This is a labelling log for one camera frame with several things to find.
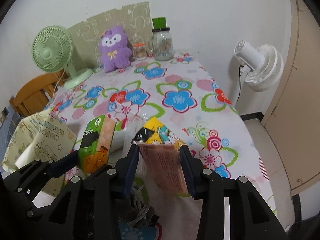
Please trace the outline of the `clear plastic bag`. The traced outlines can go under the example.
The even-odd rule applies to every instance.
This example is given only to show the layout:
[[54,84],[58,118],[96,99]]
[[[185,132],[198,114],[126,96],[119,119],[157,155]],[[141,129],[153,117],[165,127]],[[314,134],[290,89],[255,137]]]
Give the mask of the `clear plastic bag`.
[[[131,121],[128,121],[124,129],[124,145],[121,157],[126,157],[129,149],[131,147],[131,141],[134,139],[137,132],[143,127],[143,125],[148,120],[148,116],[145,113],[137,114]],[[141,156],[139,155],[139,162],[136,169],[136,177],[140,179],[145,179],[147,175],[147,166]]]

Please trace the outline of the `green desk fan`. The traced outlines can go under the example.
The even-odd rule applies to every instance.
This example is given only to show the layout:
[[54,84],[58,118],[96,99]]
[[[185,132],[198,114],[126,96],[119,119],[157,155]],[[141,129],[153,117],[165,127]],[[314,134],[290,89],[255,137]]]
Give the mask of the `green desk fan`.
[[65,81],[66,89],[74,88],[86,81],[93,70],[84,68],[76,70],[73,55],[73,41],[67,29],[58,25],[43,28],[34,38],[31,57],[35,65],[47,73],[65,70],[69,78]]

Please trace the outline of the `patterned cardboard backboard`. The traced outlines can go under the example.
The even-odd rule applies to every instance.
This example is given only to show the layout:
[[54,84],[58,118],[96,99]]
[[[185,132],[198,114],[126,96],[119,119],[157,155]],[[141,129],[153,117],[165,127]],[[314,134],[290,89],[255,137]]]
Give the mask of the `patterned cardboard backboard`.
[[130,44],[147,44],[152,34],[149,2],[102,12],[68,28],[74,44],[72,60],[76,70],[101,65],[99,41],[107,30],[116,25],[123,27]]

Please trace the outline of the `pink tissue pack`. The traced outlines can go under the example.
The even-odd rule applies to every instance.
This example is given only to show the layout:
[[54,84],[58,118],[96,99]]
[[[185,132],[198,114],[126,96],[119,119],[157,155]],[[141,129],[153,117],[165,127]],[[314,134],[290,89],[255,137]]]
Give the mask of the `pink tissue pack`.
[[180,155],[174,145],[138,143],[140,154],[157,186],[178,196],[188,196]]

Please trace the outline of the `beige door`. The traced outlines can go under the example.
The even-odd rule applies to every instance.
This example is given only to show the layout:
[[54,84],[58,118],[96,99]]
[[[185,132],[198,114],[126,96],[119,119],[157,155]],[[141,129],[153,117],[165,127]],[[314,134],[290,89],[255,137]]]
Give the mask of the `beige door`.
[[290,2],[289,52],[263,125],[295,195],[319,182],[319,25],[303,0]]

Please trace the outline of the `glass jar green lid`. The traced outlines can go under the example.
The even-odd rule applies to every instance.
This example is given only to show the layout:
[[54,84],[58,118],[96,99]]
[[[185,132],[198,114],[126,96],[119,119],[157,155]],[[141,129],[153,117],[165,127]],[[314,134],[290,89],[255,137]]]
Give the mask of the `glass jar green lid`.
[[157,61],[169,61],[174,58],[174,49],[170,28],[167,26],[166,18],[152,19],[151,50]]

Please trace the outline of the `floral tablecloth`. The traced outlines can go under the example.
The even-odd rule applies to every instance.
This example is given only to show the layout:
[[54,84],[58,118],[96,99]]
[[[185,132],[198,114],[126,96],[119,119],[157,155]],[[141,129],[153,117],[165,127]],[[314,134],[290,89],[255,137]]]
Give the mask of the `floral tablecloth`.
[[[223,178],[247,177],[275,213],[263,162],[244,122],[223,90],[190,55],[171,61],[153,58],[130,67],[93,75],[75,88],[59,88],[47,105],[67,124],[79,129],[97,116],[116,122],[111,152],[123,149],[128,121],[145,113],[157,118],[188,146],[192,156]],[[229,199],[224,199],[226,239],[230,239]]]

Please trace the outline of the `yellow cartoon snack bag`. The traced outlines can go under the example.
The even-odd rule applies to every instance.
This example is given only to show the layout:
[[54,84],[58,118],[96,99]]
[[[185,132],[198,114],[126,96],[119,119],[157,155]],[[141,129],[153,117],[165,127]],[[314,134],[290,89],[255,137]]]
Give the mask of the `yellow cartoon snack bag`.
[[142,126],[132,139],[132,143],[172,145],[177,152],[182,145],[186,145],[172,130],[155,117]]

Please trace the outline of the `green tissue pack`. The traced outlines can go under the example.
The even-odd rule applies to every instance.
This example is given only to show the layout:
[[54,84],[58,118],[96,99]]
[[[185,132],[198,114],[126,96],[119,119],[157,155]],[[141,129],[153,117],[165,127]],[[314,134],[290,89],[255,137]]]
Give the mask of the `green tissue pack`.
[[94,173],[108,163],[116,122],[106,115],[91,120],[84,131],[78,156],[79,167]]

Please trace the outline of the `purple plush toy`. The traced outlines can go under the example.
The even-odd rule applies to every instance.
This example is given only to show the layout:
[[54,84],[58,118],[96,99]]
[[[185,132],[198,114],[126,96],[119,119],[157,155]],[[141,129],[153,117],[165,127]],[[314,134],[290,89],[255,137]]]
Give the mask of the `purple plush toy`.
[[116,25],[107,30],[100,39],[99,49],[100,61],[106,73],[130,65],[132,50],[129,48],[128,37],[122,26]]

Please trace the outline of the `wooden bed headboard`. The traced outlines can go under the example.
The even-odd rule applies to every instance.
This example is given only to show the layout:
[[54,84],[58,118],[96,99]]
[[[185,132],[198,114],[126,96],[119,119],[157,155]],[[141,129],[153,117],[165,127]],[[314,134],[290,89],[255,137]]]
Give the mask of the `wooden bed headboard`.
[[26,83],[9,100],[11,107],[22,116],[29,116],[44,109],[53,98],[55,85],[61,87],[69,76],[64,70],[37,76]]

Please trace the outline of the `cotton swab jar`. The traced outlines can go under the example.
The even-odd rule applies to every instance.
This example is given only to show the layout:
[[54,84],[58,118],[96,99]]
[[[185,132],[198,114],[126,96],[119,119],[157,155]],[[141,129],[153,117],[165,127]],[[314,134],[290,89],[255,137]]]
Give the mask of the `cotton swab jar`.
[[133,53],[137,61],[142,61],[148,57],[147,50],[146,50],[146,43],[134,43],[132,45]]

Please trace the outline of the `yellow cartoon storage box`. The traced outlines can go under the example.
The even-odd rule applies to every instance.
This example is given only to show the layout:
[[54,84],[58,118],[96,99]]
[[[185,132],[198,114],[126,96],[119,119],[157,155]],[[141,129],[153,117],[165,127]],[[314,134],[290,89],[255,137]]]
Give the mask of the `yellow cartoon storage box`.
[[2,161],[13,173],[36,159],[58,161],[70,154],[77,136],[47,109],[22,119],[16,127]]

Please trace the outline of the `white standing fan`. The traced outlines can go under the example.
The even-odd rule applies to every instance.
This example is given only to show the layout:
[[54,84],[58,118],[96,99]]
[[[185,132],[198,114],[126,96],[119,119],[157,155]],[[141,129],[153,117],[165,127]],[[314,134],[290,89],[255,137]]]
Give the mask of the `white standing fan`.
[[229,102],[235,105],[244,85],[254,92],[264,92],[281,78],[284,61],[279,51],[270,44],[254,48],[241,40],[235,46],[228,66],[228,76],[233,81],[229,92]]

